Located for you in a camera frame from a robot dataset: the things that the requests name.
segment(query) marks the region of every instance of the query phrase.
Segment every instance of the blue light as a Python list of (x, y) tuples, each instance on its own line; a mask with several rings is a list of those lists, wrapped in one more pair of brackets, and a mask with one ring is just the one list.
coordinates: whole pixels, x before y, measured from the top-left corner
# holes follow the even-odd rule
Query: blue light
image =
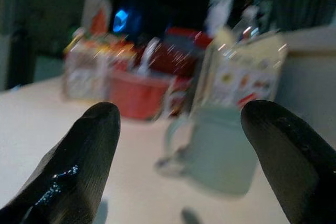
[(114, 18), (113, 31), (120, 32), (125, 26), (128, 18), (128, 13), (124, 10), (119, 10)]

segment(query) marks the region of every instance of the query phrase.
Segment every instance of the white table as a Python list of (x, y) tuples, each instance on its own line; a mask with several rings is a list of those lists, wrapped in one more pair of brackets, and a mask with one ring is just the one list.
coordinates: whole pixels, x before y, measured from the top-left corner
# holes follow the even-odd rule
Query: white table
[[(60, 86), (60, 79), (52, 79), (0, 95), (0, 207), (89, 107), (64, 100)], [(153, 165), (162, 155), (168, 123), (122, 120), (97, 224), (105, 218), (112, 224), (180, 224), (183, 207), (195, 210), (205, 224), (288, 223), (259, 164), (250, 191), (241, 198), (158, 175)]]

